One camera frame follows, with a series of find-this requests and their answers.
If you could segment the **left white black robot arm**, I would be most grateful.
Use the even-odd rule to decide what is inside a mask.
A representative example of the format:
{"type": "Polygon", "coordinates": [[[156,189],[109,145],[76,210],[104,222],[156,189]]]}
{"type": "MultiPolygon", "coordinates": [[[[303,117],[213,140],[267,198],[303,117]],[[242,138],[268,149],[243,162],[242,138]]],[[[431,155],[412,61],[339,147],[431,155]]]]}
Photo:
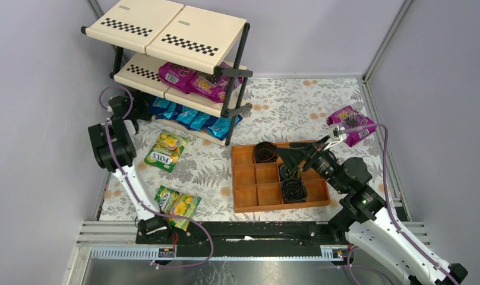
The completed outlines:
{"type": "Polygon", "coordinates": [[[87,128],[93,155],[99,167],[111,173],[124,187],[135,208],[136,242],[168,241],[172,238],[169,219],[146,190],[134,163],[137,152],[131,137],[138,129],[134,125],[135,98],[129,89],[120,89],[125,92],[124,96],[116,96],[107,106],[102,106],[112,112],[112,117],[87,128]]]}

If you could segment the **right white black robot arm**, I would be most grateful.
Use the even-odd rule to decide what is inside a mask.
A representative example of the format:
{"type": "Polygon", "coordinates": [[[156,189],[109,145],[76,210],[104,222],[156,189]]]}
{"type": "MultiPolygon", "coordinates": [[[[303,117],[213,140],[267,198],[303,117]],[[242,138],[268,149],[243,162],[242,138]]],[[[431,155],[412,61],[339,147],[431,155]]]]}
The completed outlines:
{"type": "Polygon", "coordinates": [[[312,169],[338,193],[342,209],[329,221],[336,239],[358,246],[403,284],[461,284],[468,276],[424,245],[398,218],[387,197],[369,186],[372,176],[364,160],[339,163],[326,136],[315,142],[292,142],[276,150],[288,170],[312,169]]]}

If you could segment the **blue candy bag corner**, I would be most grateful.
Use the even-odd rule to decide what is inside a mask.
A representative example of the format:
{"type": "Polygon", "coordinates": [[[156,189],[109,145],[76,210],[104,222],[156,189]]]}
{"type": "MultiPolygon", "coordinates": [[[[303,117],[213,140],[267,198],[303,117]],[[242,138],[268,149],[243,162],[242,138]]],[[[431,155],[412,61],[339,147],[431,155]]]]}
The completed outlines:
{"type": "Polygon", "coordinates": [[[186,129],[201,131],[211,126],[215,117],[196,109],[177,106],[171,119],[186,127],[186,129]]]}

